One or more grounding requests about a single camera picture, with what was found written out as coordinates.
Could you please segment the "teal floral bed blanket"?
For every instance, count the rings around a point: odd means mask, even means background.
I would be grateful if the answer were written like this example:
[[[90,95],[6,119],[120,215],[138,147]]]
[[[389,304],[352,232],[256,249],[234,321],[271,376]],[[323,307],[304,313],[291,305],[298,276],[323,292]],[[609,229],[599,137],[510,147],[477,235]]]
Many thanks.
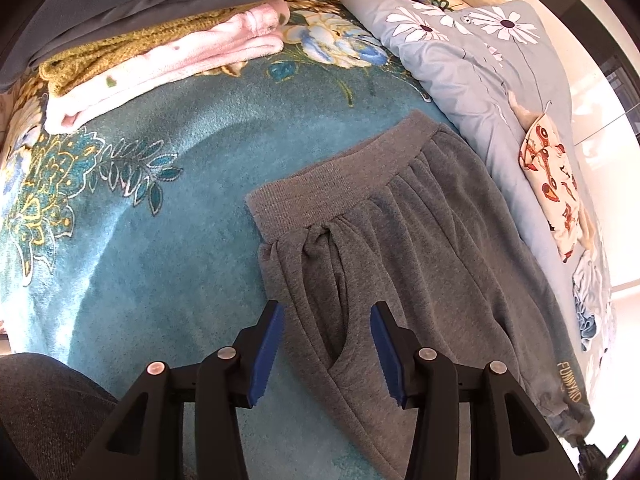
[[[20,430],[38,476],[66,476],[146,364],[200,362],[258,319],[271,299],[250,192],[414,112],[463,139],[341,0],[284,1],[280,52],[162,84],[71,133],[47,132],[47,85],[23,78],[1,169],[1,388],[20,411],[62,401]],[[241,415],[250,476],[387,479],[300,380],[284,332]]]

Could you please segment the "pink folded garment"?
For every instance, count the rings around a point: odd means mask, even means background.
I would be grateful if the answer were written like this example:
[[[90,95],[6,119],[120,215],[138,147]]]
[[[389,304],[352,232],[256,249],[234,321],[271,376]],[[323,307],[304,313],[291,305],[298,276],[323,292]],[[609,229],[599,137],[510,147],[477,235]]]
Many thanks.
[[[161,84],[278,53],[283,49],[280,27],[289,18],[284,0],[262,0],[211,29],[118,64],[65,96],[49,93],[44,128],[54,134],[71,133]]]

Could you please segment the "light blue daisy quilt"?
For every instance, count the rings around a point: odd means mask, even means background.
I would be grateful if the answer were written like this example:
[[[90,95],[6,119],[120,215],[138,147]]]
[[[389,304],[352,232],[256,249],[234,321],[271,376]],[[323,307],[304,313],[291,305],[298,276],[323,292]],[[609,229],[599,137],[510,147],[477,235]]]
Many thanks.
[[[454,12],[413,0],[341,3],[401,60],[480,156],[558,298],[579,362],[601,359],[615,333],[608,266],[574,147],[570,85],[536,11],[524,1]],[[547,109],[593,223],[593,250],[577,244],[567,263],[518,164],[525,131],[509,90],[531,112]]]

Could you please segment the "olive knitted sweater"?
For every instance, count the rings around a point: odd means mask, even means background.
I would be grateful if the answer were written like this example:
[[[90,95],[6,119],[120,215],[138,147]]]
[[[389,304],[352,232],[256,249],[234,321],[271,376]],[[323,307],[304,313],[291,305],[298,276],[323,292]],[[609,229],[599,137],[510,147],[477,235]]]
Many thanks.
[[[192,32],[211,29],[254,6],[256,3],[249,3],[189,15],[134,32],[81,44],[42,62],[38,68],[39,77],[47,83],[52,96],[65,96],[73,88],[118,64],[188,36]]]

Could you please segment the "cream fox print garment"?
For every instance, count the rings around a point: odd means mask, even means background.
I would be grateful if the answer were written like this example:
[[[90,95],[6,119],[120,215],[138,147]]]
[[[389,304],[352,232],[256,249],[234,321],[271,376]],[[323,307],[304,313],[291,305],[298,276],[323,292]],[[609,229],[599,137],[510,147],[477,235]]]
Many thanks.
[[[545,108],[534,113],[521,106],[513,91],[506,94],[525,131],[518,164],[534,191],[561,259],[567,263],[577,244],[593,250],[594,226],[578,190],[568,151]]]

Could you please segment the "grey sweatpants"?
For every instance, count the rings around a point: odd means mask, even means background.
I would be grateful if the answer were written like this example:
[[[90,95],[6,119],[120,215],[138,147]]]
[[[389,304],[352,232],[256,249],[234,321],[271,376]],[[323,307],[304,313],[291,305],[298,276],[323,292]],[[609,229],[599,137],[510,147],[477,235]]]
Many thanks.
[[[387,479],[407,469],[413,414],[390,397],[370,331],[385,302],[452,362],[499,360],[556,434],[593,416],[555,294],[482,160],[414,112],[247,195],[269,299],[300,380]]]

